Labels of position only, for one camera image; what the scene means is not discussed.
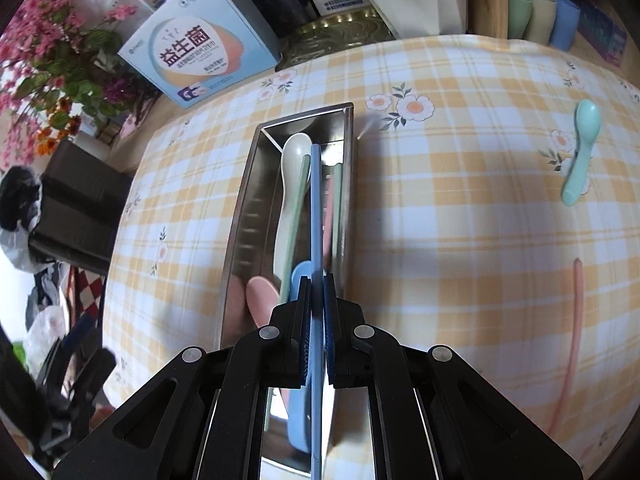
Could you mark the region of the left hand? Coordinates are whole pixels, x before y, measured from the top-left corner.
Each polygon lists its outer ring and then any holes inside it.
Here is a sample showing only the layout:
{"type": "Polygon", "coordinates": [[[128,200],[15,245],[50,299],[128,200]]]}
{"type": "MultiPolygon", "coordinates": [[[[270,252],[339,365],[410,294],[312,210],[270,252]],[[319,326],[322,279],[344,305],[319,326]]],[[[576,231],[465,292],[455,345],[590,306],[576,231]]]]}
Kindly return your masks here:
{"type": "Polygon", "coordinates": [[[115,409],[111,405],[99,405],[94,411],[93,416],[90,419],[89,427],[91,430],[95,430],[104,423],[105,419],[108,419],[113,414],[115,409]]]}

